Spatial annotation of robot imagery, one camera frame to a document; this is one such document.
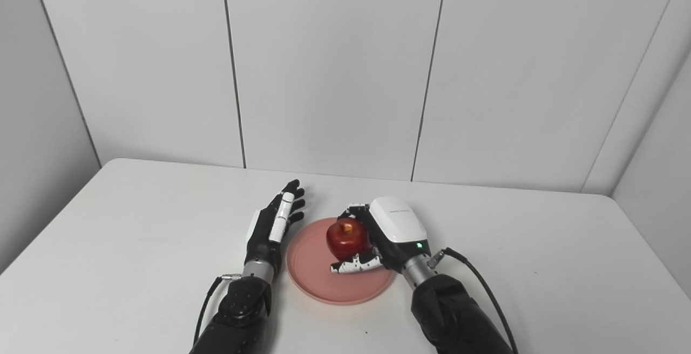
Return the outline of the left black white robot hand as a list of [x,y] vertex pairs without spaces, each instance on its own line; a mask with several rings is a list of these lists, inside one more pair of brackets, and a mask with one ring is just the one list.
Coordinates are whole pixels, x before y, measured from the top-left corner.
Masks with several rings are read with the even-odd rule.
[[272,283],[282,266],[282,243],[287,231],[304,218],[304,189],[300,180],[288,182],[270,202],[255,212],[247,235],[242,275]]

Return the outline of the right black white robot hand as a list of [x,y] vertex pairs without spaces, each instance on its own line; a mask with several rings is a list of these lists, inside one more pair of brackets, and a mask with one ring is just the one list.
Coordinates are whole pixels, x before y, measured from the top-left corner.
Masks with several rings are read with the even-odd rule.
[[363,224],[370,246],[331,264],[331,273],[362,273],[383,267],[400,274],[432,258],[427,232],[403,199],[382,196],[371,203],[353,203],[338,219],[355,219]]

